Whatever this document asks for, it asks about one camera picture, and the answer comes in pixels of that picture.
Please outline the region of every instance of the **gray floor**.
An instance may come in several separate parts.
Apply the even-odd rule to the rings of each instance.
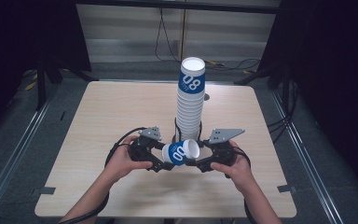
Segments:
[[[176,80],[179,64],[176,62],[93,63],[92,68],[91,75],[98,78]],[[0,223],[55,223],[58,221],[57,218],[37,217],[34,214],[34,207],[38,197],[31,194],[34,189],[40,189],[45,185],[82,94],[87,87],[87,82],[82,79],[67,72],[63,72],[63,75],[62,84],[58,87],[46,115],[0,200]],[[207,70],[207,81],[232,83],[244,77],[246,75],[242,71]],[[36,89],[23,90],[28,81],[26,78],[23,80],[12,104],[0,121],[0,172],[34,115],[37,94]],[[266,82],[266,78],[260,78],[253,81],[250,86],[255,89],[266,123],[270,124],[281,117]],[[51,87],[52,85],[48,84],[48,90],[52,90]],[[297,101],[294,124],[337,206],[343,223],[358,223],[358,180],[348,164],[331,147],[324,133],[317,128],[301,97]],[[278,133],[272,133],[271,138],[274,139]],[[293,197],[297,215],[294,218],[284,219],[283,222],[331,223],[287,133],[284,133],[276,142],[275,148],[287,182],[296,187]],[[106,220],[106,218],[99,218],[97,223],[105,223]],[[221,220],[184,219],[179,222],[184,224],[221,223]],[[122,218],[115,223],[162,223],[162,219]],[[236,223],[248,223],[248,221],[242,218]]]

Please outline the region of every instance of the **wall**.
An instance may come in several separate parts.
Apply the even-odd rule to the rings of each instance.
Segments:
[[[219,3],[216,0],[202,1]],[[277,7],[278,0],[225,1],[224,4]],[[160,25],[157,8],[77,5],[92,62],[156,60]],[[163,9],[173,54],[210,60],[261,58],[274,15]],[[158,55],[170,59],[166,36],[159,34]]]

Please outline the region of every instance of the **black curtain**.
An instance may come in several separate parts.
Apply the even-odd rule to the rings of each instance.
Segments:
[[[39,58],[47,56],[91,70],[76,5],[58,0],[0,1],[0,114],[22,74],[36,69]]]
[[[358,176],[358,1],[320,1],[292,68],[320,127]]]

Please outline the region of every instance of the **metal bracket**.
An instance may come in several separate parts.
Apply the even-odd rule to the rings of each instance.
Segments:
[[[32,196],[40,196],[41,194],[54,194],[55,188],[43,187],[40,189],[34,189],[31,193]]]
[[[161,134],[159,133],[158,126],[143,129],[143,130],[139,131],[138,134],[140,134],[141,136],[145,136],[145,137],[157,140],[157,141],[161,141],[161,139],[162,139]]]
[[[244,129],[213,129],[211,137],[209,138],[209,143],[223,143],[244,132]]]
[[[280,193],[284,193],[284,192],[291,192],[292,194],[297,193],[296,187],[291,185],[278,186],[277,189]]]

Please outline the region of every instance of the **stack of cups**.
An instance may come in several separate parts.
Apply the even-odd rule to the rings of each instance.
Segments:
[[[178,82],[176,141],[198,140],[204,94],[205,62],[193,57],[184,59]]]

